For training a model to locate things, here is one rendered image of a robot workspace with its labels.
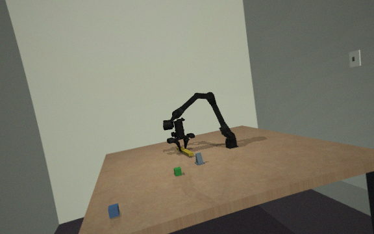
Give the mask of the small green block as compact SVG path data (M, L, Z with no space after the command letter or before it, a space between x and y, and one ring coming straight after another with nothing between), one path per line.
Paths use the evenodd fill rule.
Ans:
M180 176L182 175L182 171L180 167L174 168L175 176Z

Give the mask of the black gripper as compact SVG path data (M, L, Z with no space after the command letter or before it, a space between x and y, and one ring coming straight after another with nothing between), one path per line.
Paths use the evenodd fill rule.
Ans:
M179 148L180 151L181 151L181 146L180 146L179 140L183 139L183 141L184 141L184 148L186 149L187 143L190 140L189 137L190 138L195 138L195 135L193 133L188 133L185 136L184 135L184 128L175 129L175 132L176 132L176 138L168 138L167 139L167 143L169 143L169 144L176 143L176 145L178 146L178 148Z

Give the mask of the yellow bar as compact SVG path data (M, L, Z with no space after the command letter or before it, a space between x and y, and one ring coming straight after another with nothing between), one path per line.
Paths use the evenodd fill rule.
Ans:
M178 147L177 147L177 150L179 150ZM179 150L179 151L180 151L180 150ZM186 154L187 156L191 156L191 155L193 155L193 152L192 152L192 151L190 151L190 150L188 150L188 149L185 149L185 148L183 148L183 147L181 147L181 151L180 151L180 152Z

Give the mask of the small blue block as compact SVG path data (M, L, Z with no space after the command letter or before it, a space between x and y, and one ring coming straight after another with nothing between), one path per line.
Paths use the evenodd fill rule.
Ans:
M118 208L118 204L113 204L113 205L109 205L108 206L108 213L109 213L109 217L110 218L115 218L117 216L119 216L119 208Z

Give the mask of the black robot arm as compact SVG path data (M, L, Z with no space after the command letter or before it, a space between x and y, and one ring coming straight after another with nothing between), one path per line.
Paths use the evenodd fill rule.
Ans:
M237 146L237 143L236 143L236 137L234 135L233 132L231 132L231 130L229 129L228 125L225 123L219 109L218 109L218 106L216 104L216 100L215 100L215 97L214 97L214 94L212 92L208 92L207 94L203 94L203 93L195 93L183 106L179 107L178 109L176 109L175 111L172 112L172 117L170 120L164 120L163 121L163 128L164 130L169 130L169 129L173 129L174 125L175 125L175 129L180 129L180 128L183 128L183 124L182 124L182 121L185 121L184 118L181 118L181 119L178 119L181 117L181 115L183 114L183 112L194 102L196 101L197 99L206 99L209 104L212 106L214 112L215 112L215 115L220 123L220 128L219 130L221 131L221 134L225 137L227 137L225 140L225 145L226 145L226 148L236 148L238 147ZM174 121L175 119L177 119L177 121ZM173 121L174 121L174 124L173 124Z

